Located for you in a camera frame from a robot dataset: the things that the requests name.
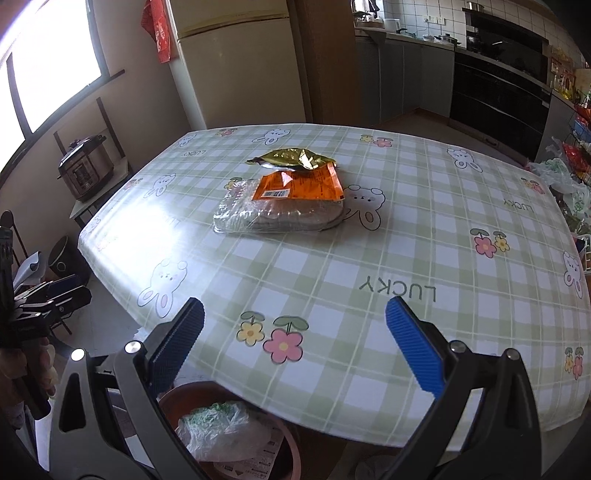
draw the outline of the orange packet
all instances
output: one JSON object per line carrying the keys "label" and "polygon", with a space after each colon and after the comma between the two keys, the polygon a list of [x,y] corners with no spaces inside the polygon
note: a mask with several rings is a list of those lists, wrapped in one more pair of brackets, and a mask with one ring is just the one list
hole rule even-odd
{"label": "orange packet", "polygon": [[253,200],[343,200],[343,187],[336,175],[335,166],[327,163],[314,170],[280,170],[265,175]]}

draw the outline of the kitchen counter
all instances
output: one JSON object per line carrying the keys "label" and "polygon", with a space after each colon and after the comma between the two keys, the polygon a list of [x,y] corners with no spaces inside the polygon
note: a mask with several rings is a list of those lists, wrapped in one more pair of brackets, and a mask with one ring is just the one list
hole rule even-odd
{"label": "kitchen counter", "polygon": [[357,27],[357,28],[355,28],[355,35],[357,37],[371,37],[372,33],[377,33],[377,34],[380,34],[380,33],[384,34],[385,33],[385,38],[388,38],[390,40],[405,41],[405,42],[414,43],[417,45],[442,48],[443,50],[450,50],[450,51],[453,51],[453,49],[454,49],[453,45],[447,45],[445,43],[435,43],[432,41],[422,40],[420,38],[412,38],[407,35],[402,35],[400,33],[385,30],[383,28],[371,28],[371,27]]}

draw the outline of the flower print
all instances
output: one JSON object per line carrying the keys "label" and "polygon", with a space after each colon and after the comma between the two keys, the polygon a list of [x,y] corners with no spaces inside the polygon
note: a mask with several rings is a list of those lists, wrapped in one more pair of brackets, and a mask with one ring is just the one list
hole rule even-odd
{"label": "flower print", "polygon": [[282,364],[289,359],[297,362],[304,354],[300,347],[303,340],[301,333],[287,333],[282,328],[276,328],[271,332],[271,339],[262,344],[262,349],[271,354],[273,363]]}
{"label": "flower print", "polygon": [[488,237],[476,236],[474,237],[476,251],[481,255],[486,255],[488,258],[495,256],[496,247],[492,244]]}
{"label": "flower print", "polygon": [[495,246],[499,250],[501,250],[501,252],[508,252],[509,250],[511,250],[511,247],[507,243],[507,239],[506,238],[503,238],[501,236],[496,236],[495,237]]}
{"label": "flower print", "polygon": [[564,371],[571,373],[573,371],[573,357],[571,355],[567,355],[566,360],[564,361]]}
{"label": "flower print", "polygon": [[260,342],[265,337],[265,334],[261,330],[262,323],[242,322],[240,330],[236,334],[236,340],[245,342],[248,346],[254,346],[255,343]]}
{"label": "flower print", "polygon": [[564,371],[571,373],[573,371],[573,349],[571,347],[567,347],[566,350],[564,351],[564,354],[566,355],[566,359],[564,360]]}
{"label": "flower print", "polygon": [[540,195],[545,195],[545,191],[542,188],[542,185],[540,185],[538,182],[536,182],[535,180],[530,180],[530,185],[531,188],[538,192]]}
{"label": "flower print", "polygon": [[378,139],[374,142],[374,145],[377,145],[379,147],[392,147],[392,139],[378,137]]}
{"label": "flower print", "polygon": [[238,130],[237,128],[225,128],[224,130],[220,130],[216,135],[219,135],[220,137],[227,137],[228,135],[232,135],[236,130]]}
{"label": "flower print", "polygon": [[574,375],[575,380],[578,380],[579,377],[581,375],[583,375],[583,357],[582,356],[574,357],[573,375]]}
{"label": "flower print", "polygon": [[232,177],[228,183],[226,183],[223,187],[226,190],[230,190],[237,181],[241,181],[242,177]]}

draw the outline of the plastic bag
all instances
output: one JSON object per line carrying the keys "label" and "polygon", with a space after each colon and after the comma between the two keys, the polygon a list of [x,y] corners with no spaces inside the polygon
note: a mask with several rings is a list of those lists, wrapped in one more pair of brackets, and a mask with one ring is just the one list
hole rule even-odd
{"label": "plastic bag", "polygon": [[542,181],[560,193],[574,193],[577,182],[570,175],[570,170],[560,158],[551,158],[542,163],[528,163],[529,170]]}
{"label": "plastic bag", "polygon": [[175,432],[200,462],[237,462],[252,458],[271,438],[269,427],[239,401],[197,408],[178,421]]}
{"label": "plastic bag", "polygon": [[237,181],[213,215],[218,233],[318,231],[345,218],[343,200],[252,200],[259,180]]}

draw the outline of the screw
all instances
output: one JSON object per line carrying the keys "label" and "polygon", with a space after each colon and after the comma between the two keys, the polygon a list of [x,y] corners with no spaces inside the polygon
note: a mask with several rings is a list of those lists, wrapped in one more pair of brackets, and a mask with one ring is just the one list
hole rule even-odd
{"label": "screw", "polygon": [[452,340],[449,342],[449,348],[451,348],[454,353],[464,353],[466,351],[466,344],[460,340]]}
{"label": "screw", "polygon": [[82,348],[77,348],[70,354],[70,358],[77,362],[78,360],[82,360],[84,358],[85,352]]}
{"label": "screw", "polygon": [[125,351],[127,353],[135,353],[138,352],[139,349],[142,348],[142,344],[141,342],[138,342],[137,340],[133,340],[132,342],[128,342],[127,345],[125,345]]}
{"label": "screw", "polygon": [[511,359],[511,360],[519,360],[521,358],[521,355],[519,354],[519,352],[517,350],[515,350],[514,348],[508,348],[505,353],[507,354],[507,356]]}

